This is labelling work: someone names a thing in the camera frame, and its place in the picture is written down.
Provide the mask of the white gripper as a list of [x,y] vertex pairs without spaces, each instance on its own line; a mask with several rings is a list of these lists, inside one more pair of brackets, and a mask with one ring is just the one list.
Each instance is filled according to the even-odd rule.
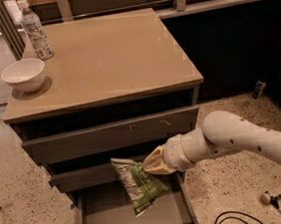
[[143,160],[143,170],[152,175],[172,174],[175,171],[183,172],[194,165],[186,156],[182,147],[182,135],[171,137],[164,146],[155,148]]

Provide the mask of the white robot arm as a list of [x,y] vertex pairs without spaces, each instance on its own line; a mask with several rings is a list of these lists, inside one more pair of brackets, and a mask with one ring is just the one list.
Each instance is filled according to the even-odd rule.
[[209,113],[202,126],[171,137],[143,161],[151,174],[183,172],[203,159],[249,150],[281,164],[281,131],[253,124],[238,114]]

